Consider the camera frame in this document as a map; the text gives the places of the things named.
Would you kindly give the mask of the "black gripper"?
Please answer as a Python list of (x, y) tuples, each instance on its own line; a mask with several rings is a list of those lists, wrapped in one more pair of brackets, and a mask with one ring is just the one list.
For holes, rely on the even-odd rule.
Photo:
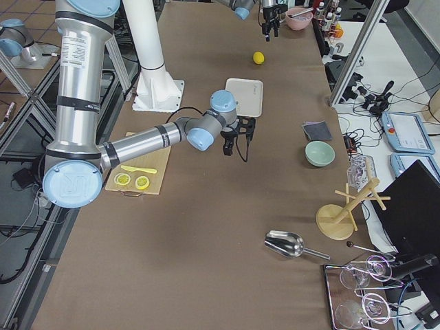
[(221, 136), (224, 138), (223, 154), (232, 155), (234, 146), (239, 151), (237, 139), (239, 135), (244, 135), (246, 138), (245, 155), (240, 155), (240, 157), (244, 162), (247, 162), (249, 147), (254, 136), (255, 126), (256, 118), (238, 116), (233, 124), (228, 125), (225, 130), (221, 131)]
[(265, 37), (266, 41), (270, 41), (270, 23), (273, 25), (274, 36), (278, 37), (279, 22), (276, 20), (280, 14), (281, 7), (277, 0), (262, 0), (261, 5), (264, 20), (264, 23), (261, 26), (262, 35)]

